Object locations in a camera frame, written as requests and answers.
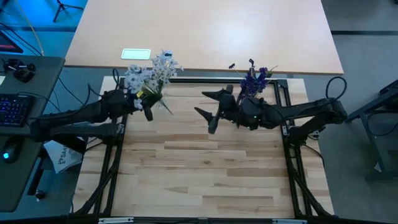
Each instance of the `computer mouse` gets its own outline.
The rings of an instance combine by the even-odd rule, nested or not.
[[[4,143],[1,151],[1,159],[7,163],[13,163],[18,159],[24,138],[22,136],[11,136]]]

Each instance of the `blue backlit keyboard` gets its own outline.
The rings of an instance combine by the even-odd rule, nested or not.
[[[0,94],[0,126],[22,127],[33,101],[33,96]]]

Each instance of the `headphones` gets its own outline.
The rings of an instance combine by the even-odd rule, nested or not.
[[[29,82],[35,75],[36,66],[33,63],[24,65],[22,61],[18,59],[8,59],[6,62],[3,60],[4,73],[8,71],[14,71],[14,78],[18,79],[23,83]]]

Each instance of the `wooden table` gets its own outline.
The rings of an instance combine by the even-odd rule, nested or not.
[[[288,79],[288,84],[293,105],[308,101],[303,80]],[[201,92],[223,87],[171,84],[165,100],[174,115],[153,109],[153,122],[142,112],[128,117],[112,216],[294,217],[280,129],[249,131],[221,120],[210,135],[206,121],[193,109],[216,111],[217,102]],[[101,92],[112,88],[113,79],[105,77]],[[239,93],[238,86],[234,93]],[[273,87],[263,96],[275,103]],[[318,150],[315,141],[307,144]],[[85,154],[73,199],[76,209],[98,185],[104,149],[101,145]],[[333,213],[322,160],[304,147],[302,159],[309,189]]]
[[[188,70],[257,67],[341,75],[321,0],[90,0],[66,56],[68,67],[150,67],[123,49],[172,50]]]

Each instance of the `light wood tabletop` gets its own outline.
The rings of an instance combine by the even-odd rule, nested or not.
[[[321,0],[89,0],[67,67],[150,67],[123,49],[171,50],[187,70],[341,75]]]
[[[293,105],[308,101],[303,80],[288,79],[288,84]],[[153,108],[152,122],[143,112],[128,117],[112,216],[294,217],[280,129],[249,131],[221,120],[210,135],[206,121],[193,109],[216,111],[217,102],[201,92],[223,87],[171,84],[165,101],[174,115]],[[101,92],[113,88],[113,78],[105,77]],[[239,93],[238,86],[234,93]],[[263,96],[275,103],[273,87]],[[319,150],[317,142],[307,144]],[[98,185],[104,152],[100,145],[84,156],[73,199],[76,210]],[[333,213],[321,158],[303,147],[302,160],[308,188]],[[102,209],[108,189],[104,192]],[[300,190],[298,195],[304,211]]]

